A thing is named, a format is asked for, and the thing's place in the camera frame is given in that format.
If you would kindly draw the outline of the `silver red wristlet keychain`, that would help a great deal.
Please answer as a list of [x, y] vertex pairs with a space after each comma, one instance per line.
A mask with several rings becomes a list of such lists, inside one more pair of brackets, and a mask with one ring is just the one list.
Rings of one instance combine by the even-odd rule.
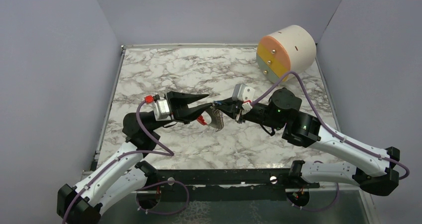
[[221, 131], [224, 128], [223, 114], [220, 110], [214, 108], [208, 108], [205, 112], [210, 116], [211, 120], [206, 121], [203, 115], [200, 115], [196, 121], [204, 126], [209, 126], [215, 129], [216, 132]]

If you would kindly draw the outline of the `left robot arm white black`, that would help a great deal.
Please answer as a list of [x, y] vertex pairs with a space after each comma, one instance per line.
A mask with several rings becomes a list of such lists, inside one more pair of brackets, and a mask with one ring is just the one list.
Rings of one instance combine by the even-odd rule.
[[123, 119], [127, 140], [93, 173], [74, 185], [58, 191], [57, 214], [64, 224], [97, 224], [111, 206], [138, 189], [156, 185], [153, 167], [144, 158], [149, 154], [173, 157], [175, 153], [161, 143], [155, 130], [172, 122], [188, 124], [212, 106], [193, 108], [189, 104], [206, 94], [168, 92], [165, 97], [146, 96], [135, 112]]

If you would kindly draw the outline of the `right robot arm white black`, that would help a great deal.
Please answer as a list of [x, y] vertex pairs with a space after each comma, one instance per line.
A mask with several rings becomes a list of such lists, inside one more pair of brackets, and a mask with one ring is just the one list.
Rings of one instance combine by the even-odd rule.
[[340, 163], [294, 161], [287, 174], [292, 187], [319, 182], [345, 183], [376, 196], [387, 196], [398, 187], [399, 173], [394, 170], [394, 162], [400, 158], [398, 149], [375, 148], [323, 125], [315, 116], [300, 111], [302, 99], [286, 88], [276, 90], [267, 105], [257, 103], [245, 112], [242, 106], [247, 104], [235, 98], [213, 103], [216, 109], [239, 123], [249, 121], [262, 128], [269, 127], [269, 135], [282, 129], [282, 138], [288, 143], [342, 159]]

